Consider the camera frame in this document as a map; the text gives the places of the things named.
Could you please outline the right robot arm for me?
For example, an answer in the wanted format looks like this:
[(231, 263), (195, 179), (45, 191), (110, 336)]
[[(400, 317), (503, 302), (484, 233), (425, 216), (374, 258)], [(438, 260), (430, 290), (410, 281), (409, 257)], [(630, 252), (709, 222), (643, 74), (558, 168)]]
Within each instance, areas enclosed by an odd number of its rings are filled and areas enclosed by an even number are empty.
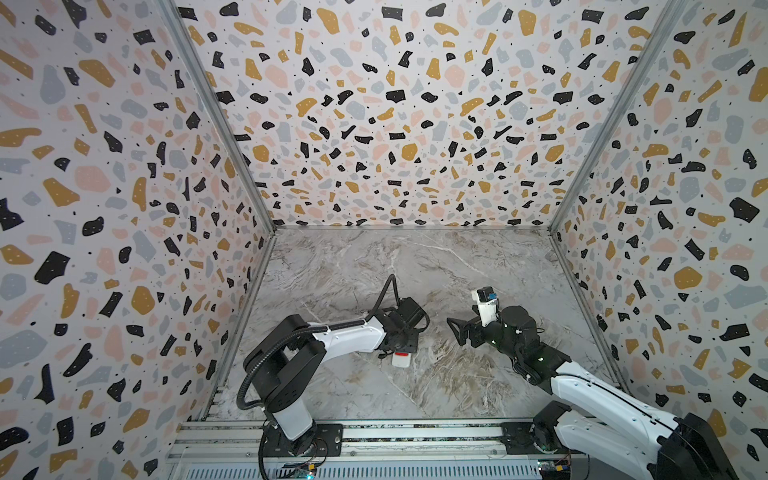
[(447, 321), (459, 344), (490, 345), (513, 370), (552, 396), (530, 435), (544, 453), (576, 450), (633, 479), (734, 479), (737, 474), (711, 425), (646, 404), (601, 380), (546, 344), (526, 309), (478, 309)]

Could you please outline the aluminium mounting rail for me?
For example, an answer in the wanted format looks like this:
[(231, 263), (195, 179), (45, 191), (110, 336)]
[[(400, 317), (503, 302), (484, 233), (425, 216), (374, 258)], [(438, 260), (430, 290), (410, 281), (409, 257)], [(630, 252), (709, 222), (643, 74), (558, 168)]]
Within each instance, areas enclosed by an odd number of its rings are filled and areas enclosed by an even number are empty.
[(644, 456), (617, 441), (544, 453), (529, 418), (326, 420), (296, 456), (261, 421), (189, 422), (169, 479), (625, 479)]

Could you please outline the red and white remote control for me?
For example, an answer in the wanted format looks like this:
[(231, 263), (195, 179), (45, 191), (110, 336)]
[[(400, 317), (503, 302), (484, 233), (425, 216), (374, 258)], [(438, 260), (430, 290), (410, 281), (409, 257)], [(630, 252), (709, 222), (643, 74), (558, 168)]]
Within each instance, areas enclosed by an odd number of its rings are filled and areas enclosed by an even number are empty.
[(396, 368), (409, 368), (411, 365), (412, 355), (406, 352), (395, 352), (392, 355), (392, 365)]

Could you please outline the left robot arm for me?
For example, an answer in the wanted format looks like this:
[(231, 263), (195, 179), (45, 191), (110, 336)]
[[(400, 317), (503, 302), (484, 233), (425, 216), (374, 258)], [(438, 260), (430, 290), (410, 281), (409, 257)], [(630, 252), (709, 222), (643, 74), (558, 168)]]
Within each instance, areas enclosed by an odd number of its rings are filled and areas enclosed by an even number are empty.
[(304, 392), (322, 364), (353, 353), (413, 354), (430, 323), (425, 310), (410, 297), (335, 324), (309, 323), (290, 315), (244, 360), (245, 378), (236, 406), (243, 411), (260, 409), (285, 439), (302, 439), (316, 425)]

